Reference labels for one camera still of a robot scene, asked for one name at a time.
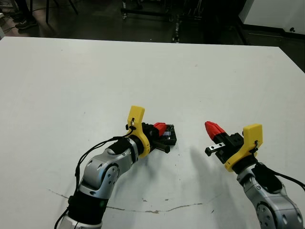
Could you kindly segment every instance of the chair leg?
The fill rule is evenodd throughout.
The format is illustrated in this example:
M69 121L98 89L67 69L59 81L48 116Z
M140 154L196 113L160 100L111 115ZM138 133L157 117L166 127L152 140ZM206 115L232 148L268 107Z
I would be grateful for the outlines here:
M33 14L33 0L30 0L30 13Z
M71 4L72 8L74 9L74 12L78 15L78 12L77 12L73 2L71 0L69 0L69 3Z
M46 23L49 23L49 4L50 4L50 0L47 0L47 7L46 7Z

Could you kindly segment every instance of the shoe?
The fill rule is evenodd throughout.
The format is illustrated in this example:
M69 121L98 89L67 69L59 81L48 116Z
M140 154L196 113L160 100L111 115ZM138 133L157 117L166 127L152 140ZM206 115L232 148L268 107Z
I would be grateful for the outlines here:
M38 24L35 19L33 20L23 19L22 22L16 25L16 28L19 30L25 30L36 25Z
M24 18L22 11L20 10L11 10L9 13L9 16L13 19L20 19L20 18Z

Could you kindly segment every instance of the white wall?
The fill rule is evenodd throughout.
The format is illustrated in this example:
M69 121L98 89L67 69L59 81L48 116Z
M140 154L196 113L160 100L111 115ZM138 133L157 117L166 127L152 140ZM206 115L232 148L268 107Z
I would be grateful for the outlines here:
M244 24L282 28L305 34L305 0L248 0L240 13Z

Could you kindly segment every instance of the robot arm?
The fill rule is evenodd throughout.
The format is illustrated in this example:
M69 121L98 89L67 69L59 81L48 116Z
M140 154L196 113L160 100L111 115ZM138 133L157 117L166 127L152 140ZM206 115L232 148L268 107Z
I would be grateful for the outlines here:
M100 229L102 217L118 178L154 148L168 153L170 151L168 145L175 145L173 125L165 123L148 125L142 123L143 115L144 108L131 107L126 125L128 134L114 137L117 142L105 149L102 154L89 160L78 185L79 165L84 160L83 156L86 157L88 153L107 141L94 146L81 157L75 173L77 177L75 193L69 198L69 206L56 222L55 229L61 218L60 229Z
M131 135L94 156L85 167L78 191L69 198L60 229L100 229L116 181L138 161L142 152L142 142Z
M225 168L237 176L252 202L262 229L304 229L303 218L297 205L288 197L278 173L259 163L255 155L263 143L262 125L244 128L243 135L229 136L212 122L205 123L210 138L216 143L206 148L208 156L216 156Z

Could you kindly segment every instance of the floor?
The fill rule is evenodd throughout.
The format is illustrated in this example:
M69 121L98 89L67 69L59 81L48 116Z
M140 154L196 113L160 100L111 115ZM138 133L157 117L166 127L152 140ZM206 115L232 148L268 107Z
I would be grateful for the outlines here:
M54 37L90 40L172 42L175 22L168 18L128 14L123 20L120 12L121 0L74 0L79 11L76 15L68 0L57 0L60 7L50 0L49 24L45 22L45 0L33 0L33 16L38 27L18 31L18 21L9 17L0 19L6 36ZM158 2L144 3L145 10L164 10ZM127 0L127 7L134 8L134 2ZM179 9L174 6L173 15ZM280 34L243 30L250 45L278 46L305 72L305 40L282 37ZM204 43L204 34L198 22L183 22L180 26L180 43ZM235 26L225 26L214 43L243 45Z

